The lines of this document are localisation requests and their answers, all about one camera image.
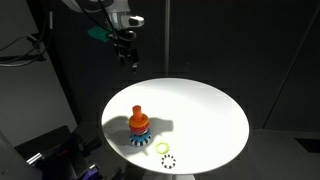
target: yellow ring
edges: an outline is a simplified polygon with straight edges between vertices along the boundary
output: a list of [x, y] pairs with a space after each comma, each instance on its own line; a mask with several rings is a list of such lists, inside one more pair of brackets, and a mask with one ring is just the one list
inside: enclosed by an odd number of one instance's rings
[[[163, 151], [161, 151], [161, 150], [159, 150], [159, 146], [160, 145], [164, 145], [164, 146], [166, 146], [166, 148], [163, 150]], [[166, 142], [159, 142], [158, 144], [157, 144], [157, 146], [156, 146], [156, 151], [159, 153], [159, 154], [167, 154], [167, 152], [169, 152], [169, 144], [168, 143], [166, 143]]]

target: metal pole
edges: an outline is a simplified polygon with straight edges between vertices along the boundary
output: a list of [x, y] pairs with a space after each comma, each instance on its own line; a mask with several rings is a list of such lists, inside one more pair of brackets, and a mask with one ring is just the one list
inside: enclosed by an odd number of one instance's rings
[[169, 73], [169, 45], [170, 45], [170, 0], [166, 0], [165, 41], [164, 41], [165, 77], [168, 77], [168, 73]]

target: blue ring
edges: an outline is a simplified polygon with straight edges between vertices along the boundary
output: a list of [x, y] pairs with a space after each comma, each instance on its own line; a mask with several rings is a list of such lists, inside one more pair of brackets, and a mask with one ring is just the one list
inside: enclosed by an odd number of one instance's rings
[[146, 140], [149, 136], [151, 135], [150, 133], [150, 129], [148, 129], [148, 131], [142, 135], [136, 135], [134, 133], [131, 133], [130, 138], [134, 141], [137, 142], [143, 142], [144, 140]]

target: white round table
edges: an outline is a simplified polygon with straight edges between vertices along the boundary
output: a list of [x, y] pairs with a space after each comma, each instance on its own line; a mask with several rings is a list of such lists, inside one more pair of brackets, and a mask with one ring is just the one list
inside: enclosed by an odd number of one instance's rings
[[[135, 105], [150, 122], [152, 140], [142, 147], [129, 140], [128, 119]], [[184, 180], [230, 162], [249, 137], [247, 117], [232, 98], [204, 83], [177, 78], [123, 89], [106, 105], [102, 128], [110, 146], [129, 162]], [[165, 146], [159, 143], [166, 143], [169, 151], [160, 154]]]

